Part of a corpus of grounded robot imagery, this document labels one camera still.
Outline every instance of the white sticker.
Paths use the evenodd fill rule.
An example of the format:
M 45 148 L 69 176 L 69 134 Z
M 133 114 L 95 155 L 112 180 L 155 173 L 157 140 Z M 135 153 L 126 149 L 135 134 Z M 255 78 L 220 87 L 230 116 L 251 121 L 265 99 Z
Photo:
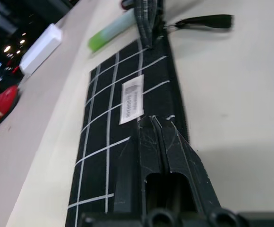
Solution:
M 122 84 L 120 124 L 143 115 L 143 75 Z

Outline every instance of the black tassel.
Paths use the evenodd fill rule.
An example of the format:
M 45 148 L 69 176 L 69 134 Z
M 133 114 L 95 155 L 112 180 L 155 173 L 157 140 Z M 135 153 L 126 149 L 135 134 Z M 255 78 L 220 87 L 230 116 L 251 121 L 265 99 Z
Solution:
M 192 17 L 178 21 L 174 26 L 177 28 L 184 28 L 189 25 L 200 25 L 212 28 L 229 29 L 232 25 L 232 18 L 233 16 L 228 14 Z

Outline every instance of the white line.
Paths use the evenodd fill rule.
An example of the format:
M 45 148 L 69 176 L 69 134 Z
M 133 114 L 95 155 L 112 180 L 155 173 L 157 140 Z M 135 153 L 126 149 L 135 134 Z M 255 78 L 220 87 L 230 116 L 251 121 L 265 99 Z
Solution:
M 102 199 L 105 199 L 105 198 L 110 198 L 110 197 L 113 197 L 114 194 L 108 194 L 108 195 L 102 195 L 102 196 L 98 196 L 98 197 L 94 197 L 94 198 L 90 198 L 90 199 L 87 199 L 87 200 L 82 200 L 82 201 L 79 201 L 79 202 L 75 202 L 71 205 L 68 206 L 68 209 L 74 207 L 74 206 L 79 206 L 81 204 L 85 204 L 85 203 L 88 203 L 88 202 L 93 202 L 93 201 L 97 201 L 97 200 L 102 200 Z
M 99 72 L 100 72 L 100 65 L 97 66 L 96 74 L 98 74 Z M 96 79 L 95 82 L 94 82 L 93 90 L 92 90 L 92 96 L 93 96 L 93 95 L 95 94 L 95 92 L 96 92 L 97 81 L 98 81 L 98 80 Z M 93 99 L 93 101 L 91 102 L 90 111 L 89 111 L 89 116 L 88 116 L 88 123 L 90 123 L 91 118 L 92 118 L 93 105 L 94 105 L 94 99 Z M 86 155 L 86 144 L 87 144 L 88 137 L 89 137 L 89 129 L 90 129 L 90 127 L 88 127 L 87 130 L 86 130 L 86 137 L 85 137 L 84 151 L 83 151 L 83 154 L 82 154 L 82 158 L 84 158 L 85 155 Z M 82 164 L 81 164 L 81 167 L 80 167 L 80 175 L 79 175 L 79 183 L 78 183 L 78 192 L 77 192 L 77 203 L 79 202 L 79 197 L 80 197 L 80 188 L 81 188 L 81 181 L 82 181 L 82 173 L 83 173 L 83 170 L 84 170 L 84 163 L 85 163 L 85 162 L 82 161 Z M 77 220 L 78 220 L 78 205 L 76 206 L 75 227 L 77 227 Z
M 153 115 L 152 118 L 155 118 L 157 120 L 157 123 L 159 124 L 160 128 L 162 129 L 162 125 L 160 124 L 160 122 L 158 121 L 156 115 Z
M 92 124 L 95 120 L 97 120 L 97 119 L 100 118 L 101 116 L 105 115 L 106 113 L 110 112 L 111 110 L 117 108 L 118 106 L 121 106 L 121 103 L 118 104 L 118 105 L 116 105 L 116 106 L 114 106 L 114 107 L 112 107 L 111 109 L 107 110 L 106 112 L 103 112 L 101 115 L 95 117 L 93 120 L 90 121 L 89 124 L 87 124 L 87 125 L 81 130 L 81 133 L 82 133 L 90 124 Z
M 166 56 L 163 56 L 163 57 L 161 57 L 161 58 L 155 60 L 154 62 L 148 64 L 147 66 L 144 66 L 144 67 L 141 68 L 140 70 L 144 70 L 144 69 L 146 69 L 146 68 L 148 68 L 148 67 L 154 65 L 154 64 L 156 64 L 157 62 L 161 61 L 161 60 L 164 59 L 164 58 L 166 58 Z M 125 79 L 125 78 L 128 78 L 128 77 L 130 77 L 130 76 L 132 76 L 132 75 L 134 75 L 135 73 L 138 73 L 138 72 L 139 72 L 139 70 L 136 70 L 135 72 L 132 72 L 132 73 L 128 74 L 127 76 L 125 76 L 125 77 L 123 77 L 123 78 L 121 78 L 121 79 L 119 79 L 119 80 L 116 80 L 114 83 L 112 83 L 112 84 L 106 86 L 105 88 L 101 89 L 99 92 L 97 92 L 94 96 L 92 96 L 92 97 L 86 102 L 85 106 L 88 105 L 88 103 L 89 103 L 92 99 L 94 99 L 96 95 L 98 95 L 99 93 L 103 92 L 103 91 L 104 91 L 105 89 L 107 89 L 108 87 L 110 87 L 110 86 L 112 86 L 113 84 L 116 84 L 116 83 L 118 83 L 119 81 L 121 81 L 121 80 L 123 80 L 123 79 Z
M 165 82 L 162 82 L 162 83 L 160 83 L 160 84 L 157 84 L 156 86 L 154 86 L 154 87 L 148 89 L 147 91 L 145 91 L 143 94 L 146 94 L 146 93 L 148 93 L 148 92 L 150 92 L 150 91 L 153 91 L 153 90 L 156 89 L 157 87 L 160 87 L 161 85 L 166 84 L 166 83 L 169 83 L 169 82 L 170 82 L 170 81 L 167 80 L 167 81 L 165 81 Z
M 134 56 L 140 54 L 141 52 L 143 52 L 143 51 L 145 51 L 145 50 L 146 50 L 146 49 L 140 50 L 139 52 L 137 52 L 137 53 L 135 53 L 135 54 L 132 54 L 131 56 L 129 56 L 129 57 L 127 57 L 127 58 L 125 58 L 125 59 L 119 61 L 117 64 L 120 64 L 120 63 L 126 61 L 127 59 L 130 59 L 130 58 L 132 58 L 132 57 L 134 57 Z M 105 73 L 106 71 L 110 70 L 110 69 L 113 68 L 115 65 L 116 65 L 116 64 L 114 64 L 114 65 L 108 67 L 107 69 L 105 69 L 104 71 L 102 71 L 101 73 L 99 73 L 97 76 L 95 76 L 95 77 L 90 81 L 90 83 L 88 84 L 88 86 L 91 85 L 91 83 L 95 80 L 96 77 L 98 77 L 98 76 L 100 76 L 101 74 Z
M 114 72 L 113 72 L 113 80 L 112 83 L 116 81 L 117 77 L 117 71 L 118 71 L 118 62 L 119 62 L 119 52 L 116 54 L 115 57 L 115 67 L 114 67 Z M 109 107 L 108 109 L 112 108 L 113 104 L 113 97 L 114 97 L 114 90 L 115 90 L 115 84 L 112 85 L 111 87 L 111 92 L 110 92 L 110 100 L 109 100 Z M 108 112 L 108 118 L 107 118 L 107 157 L 106 157 L 106 174 L 105 174 L 105 195 L 109 194 L 109 175 L 110 175 L 110 131 L 111 131 L 111 111 Z M 108 212 L 108 198 L 105 198 L 105 212 Z
M 171 118 L 174 118 L 174 117 L 175 117 L 175 115 L 172 114 L 172 115 L 170 115 L 169 117 L 167 117 L 166 119 L 167 119 L 167 120 L 170 120 Z
M 101 148 L 100 150 L 97 150 L 97 151 L 93 152 L 92 154 L 89 154 L 89 155 L 85 156 L 84 158 L 80 159 L 78 162 L 76 162 L 75 165 L 77 165 L 78 163 L 82 162 L 83 160 L 85 160 L 85 159 L 87 159 L 87 158 L 89 158 L 89 157 L 91 157 L 91 156 L 93 156 L 93 155 L 96 155 L 96 154 L 98 154 L 98 153 L 100 153 L 100 152 L 106 150 L 107 148 L 112 148 L 112 147 L 114 147 L 114 146 L 116 146 L 116 145 L 118 145 L 118 144 L 121 144 L 121 143 L 123 143 L 123 142 L 125 142 L 125 141 L 128 141 L 129 138 L 131 138 L 131 137 L 130 137 L 130 136 L 129 136 L 129 137 L 126 137 L 126 138 L 123 139 L 123 140 L 120 140 L 120 141 L 118 141 L 118 142 L 116 142 L 116 143 L 113 143 L 113 144 L 109 145 L 109 147 Z
M 137 44 L 138 44 L 138 50 L 140 52 L 140 50 L 142 50 L 142 44 L 141 44 L 141 40 L 140 38 L 137 39 Z M 139 64 L 138 64 L 138 76 L 141 76 L 142 75 L 142 65 L 143 65 L 143 52 L 140 52 L 139 54 Z

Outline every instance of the zipper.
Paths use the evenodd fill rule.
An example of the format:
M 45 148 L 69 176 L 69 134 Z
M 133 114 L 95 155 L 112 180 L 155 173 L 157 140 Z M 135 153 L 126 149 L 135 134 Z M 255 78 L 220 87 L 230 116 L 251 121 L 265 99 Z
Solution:
M 175 120 L 174 123 L 183 136 L 183 138 L 189 143 L 189 131 L 188 131 L 188 123 L 186 120 L 186 113 L 184 111 L 184 105 L 181 96 L 181 89 L 178 82 L 178 77 L 174 65 L 174 59 L 171 52 L 171 46 L 168 38 L 168 33 L 166 29 L 163 29 L 163 41 L 166 46 L 166 54 L 167 54 L 167 64 L 168 64 L 168 71 L 170 76 L 170 84 L 173 94 L 173 105 L 175 111 Z

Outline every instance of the black fabric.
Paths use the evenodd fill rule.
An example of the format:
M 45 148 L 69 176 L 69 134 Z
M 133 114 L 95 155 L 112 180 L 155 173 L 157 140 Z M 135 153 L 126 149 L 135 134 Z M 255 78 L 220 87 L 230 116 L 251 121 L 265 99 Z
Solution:
M 119 156 L 128 143 L 136 140 L 138 120 L 119 125 L 121 88 L 123 83 L 141 74 L 144 75 L 144 114 L 172 119 L 187 139 L 167 36 L 157 40 L 151 50 L 142 50 L 137 40 L 107 59 L 91 72 L 67 227 L 78 226 L 83 212 L 113 212 Z
M 152 48 L 165 24 L 163 0 L 135 0 L 134 14 L 142 46 Z

